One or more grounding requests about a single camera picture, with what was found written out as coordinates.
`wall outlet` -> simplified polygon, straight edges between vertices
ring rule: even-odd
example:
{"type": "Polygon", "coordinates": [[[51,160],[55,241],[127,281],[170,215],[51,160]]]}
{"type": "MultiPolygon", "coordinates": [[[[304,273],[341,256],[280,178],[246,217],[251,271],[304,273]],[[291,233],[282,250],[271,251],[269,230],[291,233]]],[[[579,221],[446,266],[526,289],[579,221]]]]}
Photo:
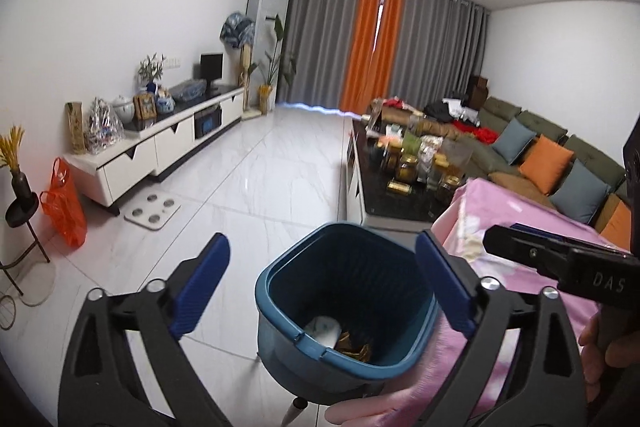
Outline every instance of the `wall outlet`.
{"type": "Polygon", "coordinates": [[[175,70],[176,68],[179,68],[181,65],[182,65],[182,61],[180,60],[180,58],[177,58],[177,57],[166,58],[162,62],[162,68],[165,70],[175,70]]]}

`blue-gray pillow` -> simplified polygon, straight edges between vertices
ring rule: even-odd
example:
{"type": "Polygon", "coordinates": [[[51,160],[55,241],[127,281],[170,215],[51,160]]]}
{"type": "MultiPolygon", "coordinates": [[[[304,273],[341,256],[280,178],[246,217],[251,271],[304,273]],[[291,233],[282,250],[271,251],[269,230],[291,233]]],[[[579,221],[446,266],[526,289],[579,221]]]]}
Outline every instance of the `blue-gray pillow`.
{"type": "Polygon", "coordinates": [[[491,147],[509,165],[513,165],[535,137],[535,131],[527,129],[514,118],[498,136],[498,139],[491,144],[491,147]]]}
{"type": "Polygon", "coordinates": [[[549,200],[561,214],[588,225],[610,192],[609,185],[576,160],[562,186],[549,200]]]}

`orange curtain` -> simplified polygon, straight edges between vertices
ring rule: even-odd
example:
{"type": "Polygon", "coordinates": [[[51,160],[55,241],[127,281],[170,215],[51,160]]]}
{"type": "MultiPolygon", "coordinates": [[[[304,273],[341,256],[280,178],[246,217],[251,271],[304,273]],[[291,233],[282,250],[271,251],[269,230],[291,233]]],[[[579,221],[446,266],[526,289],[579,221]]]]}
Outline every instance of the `orange curtain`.
{"type": "Polygon", "coordinates": [[[367,105],[374,98],[387,96],[396,58],[396,45],[398,44],[403,7],[404,0],[385,0],[376,49],[371,58],[369,74],[365,77],[366,82],[362,84],[362,89],[360,89],[356,104],[357,111],[354,111],[357,114],[364,113],[367,105]]]}
{"type": "Polygon", "coordinates": [[[361,114],[360,93],[369,75],[379,7],[380,0],[358,0],[351,54],[340,99],[340,109],[343,111],[361,114]]]}

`pink cloth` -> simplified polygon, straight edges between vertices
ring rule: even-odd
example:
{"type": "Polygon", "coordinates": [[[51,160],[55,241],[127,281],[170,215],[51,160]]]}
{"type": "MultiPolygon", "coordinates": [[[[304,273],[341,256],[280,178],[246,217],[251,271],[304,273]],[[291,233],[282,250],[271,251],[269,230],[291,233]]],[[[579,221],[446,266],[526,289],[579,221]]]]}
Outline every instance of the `pink cloth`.
{"type": "MultiPolygon", "coordinates": [[[[450,254],[466,258],[480,277],[491,275],[510,290],[533,294],[544,286],[556,286],[555,281],[541,277],[533,269],[484,251],[482,238],[486,229],[513,223],[607,246],[595,230],[481,179],[471,180],[457,191],[451,206],[431,230],[450,254]]],[[[562,300],[577,336],[596,312],[596,305],[567,294],[562,294],[562,300]]],[[[517,331],[507,332],[476,413],[494,405],[517,339],[517,331]]],[[[344,427],[414,425],[447,378],[465,342],[464,336],[452,330],[441,316],[420,362],[412,370],[388,383],[382,395],[337,403],[329,407],[324,417],[328,422],[344,427]]]]}

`trash can leg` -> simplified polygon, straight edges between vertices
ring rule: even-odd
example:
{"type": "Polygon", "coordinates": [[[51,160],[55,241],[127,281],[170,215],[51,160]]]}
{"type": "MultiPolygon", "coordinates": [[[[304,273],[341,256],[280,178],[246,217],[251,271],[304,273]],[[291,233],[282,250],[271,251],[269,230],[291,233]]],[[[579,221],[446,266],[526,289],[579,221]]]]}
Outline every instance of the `trash can leg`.
{"type": "Polygon", "coordinates": [[[291,402],[291,405],[289,405],[289,410],[287,410],[286,415],[284,415],[284,418],[282,419],[280,427],[286,427],[291,422],[293,422],[293,420],[300,416],[303,410],[306,409],[307,405],[309,405],[309,402],[304,398],[294,398],[293,402],[291,402]]]}

